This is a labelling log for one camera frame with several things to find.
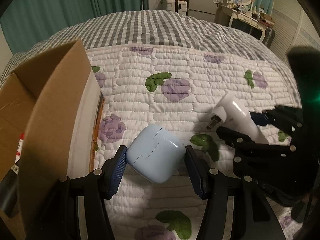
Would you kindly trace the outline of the white suitcase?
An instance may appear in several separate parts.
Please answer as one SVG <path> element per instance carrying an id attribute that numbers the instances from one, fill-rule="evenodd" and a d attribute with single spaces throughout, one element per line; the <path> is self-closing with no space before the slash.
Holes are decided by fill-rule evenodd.
<path id="1" fill-rule="evenodd" d="M 160 2 L 161 9 L 172 11 L 184 16 L 187 15 L 187 1 L 186 0 L 163 0 Z"/>

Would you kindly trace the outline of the small grey refrigerator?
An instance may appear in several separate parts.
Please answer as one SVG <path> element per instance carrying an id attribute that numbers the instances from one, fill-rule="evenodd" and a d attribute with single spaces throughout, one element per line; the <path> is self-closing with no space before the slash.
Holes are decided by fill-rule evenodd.
<path id="1" fill-rule="evenodd" d="M 219 0 L 188 0 L 187 15 L 214 23 L 218 3 Z"/>

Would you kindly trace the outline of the black tube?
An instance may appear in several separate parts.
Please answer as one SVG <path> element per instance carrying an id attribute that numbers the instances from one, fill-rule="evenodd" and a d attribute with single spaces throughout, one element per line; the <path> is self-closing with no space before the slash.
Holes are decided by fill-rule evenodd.
<path id="1" fill-rule="evenodd" d="M 14 216 L 14 208 L 17 204 L 17 184 L 19 166 L 12 165 L 1 181 L 1 210 L 11 218 Z"/>

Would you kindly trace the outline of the white louvered wardrobe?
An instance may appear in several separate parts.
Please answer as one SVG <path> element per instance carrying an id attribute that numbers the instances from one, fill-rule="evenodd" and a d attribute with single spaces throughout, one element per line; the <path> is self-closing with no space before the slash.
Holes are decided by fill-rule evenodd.
<path id="1" fill-rule="evenodd" d="M 271 13 L 275 36 L 270 46 L 283 62 L 292 47 L 311 46 L 319 50 L 319 35 L 297 0 L 274 0 Z"/>

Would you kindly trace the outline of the green curtain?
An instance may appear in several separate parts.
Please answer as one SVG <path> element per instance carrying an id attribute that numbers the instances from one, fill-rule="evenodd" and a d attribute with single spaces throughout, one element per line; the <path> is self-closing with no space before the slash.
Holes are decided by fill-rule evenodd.
<path id="1" fill-rule="evenodd" d="M 16 54 L 77 23 L 148 7 L 149 0 L 12 0 L 1 14 L 1 28 Z"/>

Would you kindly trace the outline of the white bottle red cap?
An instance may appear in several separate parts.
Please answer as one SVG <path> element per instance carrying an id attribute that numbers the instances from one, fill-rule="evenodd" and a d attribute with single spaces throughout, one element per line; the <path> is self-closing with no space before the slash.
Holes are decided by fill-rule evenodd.
<path id="1" fill-rule="evenodd" d="M 15 163 L 17 163 L 21 158 L 23 142 L 24 142 L 24 133 L 21 134 L 19 142 L 18 142 Z"/>

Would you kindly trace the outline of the white floral quilted mat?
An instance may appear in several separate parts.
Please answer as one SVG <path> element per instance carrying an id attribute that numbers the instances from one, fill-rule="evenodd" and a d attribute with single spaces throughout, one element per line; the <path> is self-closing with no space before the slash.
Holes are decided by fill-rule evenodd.
<path id="1" fill-rule="evenodd" d="M 173 46 L 114 46 L 87 51 L 104 96 L 94 166 L 130 145 L 149 124 L 176 135 L 213 168 L 233 175 L 234 151 L 206 124 L 228 93 L 250 111 L 299 107 L 291 69 L 277 57 L 242 56 Z M 116 239 L 195 239 L 206 202 L 193 191 L 184 165 L 163 184 L 127 167 L 105 203 Z"/>

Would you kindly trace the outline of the white plastic spray bottle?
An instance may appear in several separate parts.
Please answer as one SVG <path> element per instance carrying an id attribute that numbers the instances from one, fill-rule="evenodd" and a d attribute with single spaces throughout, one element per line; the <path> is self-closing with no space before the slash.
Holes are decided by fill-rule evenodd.
<path id="1" fill-rule="evenodd" d="M 213 108 L 207 129 L 223 126 L 249 136 L 254 142 L 268 144 L 262 131 L 254 123 L 248 108 L 234 95 L 226 94 Z"/>

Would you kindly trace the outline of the dark suitcase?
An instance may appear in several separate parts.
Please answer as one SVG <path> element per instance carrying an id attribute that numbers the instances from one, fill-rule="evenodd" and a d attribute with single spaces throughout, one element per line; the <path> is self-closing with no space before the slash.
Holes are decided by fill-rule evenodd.
<path id="1" fill-rule="evenodd" d="M 265 30 L 265 37 L 264 37 L 262 43 L 265 46 L 267 46 L 267 48 L 270 48 L 270 46 L 274 40 L 275 35 L 276 35 L 275 30 L 271 27 L 267 27 Z"/>

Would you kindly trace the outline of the light blue earbuds case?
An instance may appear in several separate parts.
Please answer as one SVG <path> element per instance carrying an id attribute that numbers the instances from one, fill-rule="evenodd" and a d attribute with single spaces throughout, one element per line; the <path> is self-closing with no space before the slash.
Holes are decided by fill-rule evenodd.
<path id="1" fill-rule="evenodd" d="M 184 159 L 185 146 L 161 126 L 144 128 L 129 146 L 126 159 L 132 168 L 152 183 L 168 181 Z"/>

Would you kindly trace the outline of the brown cardboard box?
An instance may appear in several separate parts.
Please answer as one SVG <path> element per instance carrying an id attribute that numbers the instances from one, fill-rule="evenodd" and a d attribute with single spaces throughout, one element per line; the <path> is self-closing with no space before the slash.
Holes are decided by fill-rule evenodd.
<path id="1" fill-rule="evenodd" d="M 1 239 L 25 239 L 41 200 L 61 176 L 93 170 L 104 97 L 80 40 L 17 66 L 1 86 L 1 177 L 15 163 L 20 136 L 14 216 L 2 211 Z"/>

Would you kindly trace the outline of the white dressing table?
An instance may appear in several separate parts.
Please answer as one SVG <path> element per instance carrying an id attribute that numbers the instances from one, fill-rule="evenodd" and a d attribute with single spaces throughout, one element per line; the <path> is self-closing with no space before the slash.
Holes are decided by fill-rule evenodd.
<path id="1" fill-rule="evenodd" d="M 267 26 L 259 22 L 258 20 L 253 19 L 241 12 L 238 12 L 232 8 L 227 7 L 226 5 L 221 5 L 221 13 L 223 15 L 229 16 L 229 21 L 227 27 L 231 28 L 234 20 L 239 20 L 241 23 L 245 23 L 252 28 L 258 29 L 261 31 L 260 42 L 263 42 L 263 39 L 266 35 Z"/>

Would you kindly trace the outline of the grey checkered bed cover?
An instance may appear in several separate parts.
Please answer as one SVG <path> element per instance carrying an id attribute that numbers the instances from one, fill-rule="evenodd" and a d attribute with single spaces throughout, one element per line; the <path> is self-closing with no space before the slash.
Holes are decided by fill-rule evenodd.
<path id="1" fill-rule="evenodd" d="M 66 27 L 29 50 L 14 54 L 1 74 L 1 83 L 20 63 L 77 38 L 85 49 L 155 44 L 265 61 L 280 72 L 293 98 L 300 100 L 291 68 L 258 39 L 235 28 L 165 10 L 115 12 Z"/>

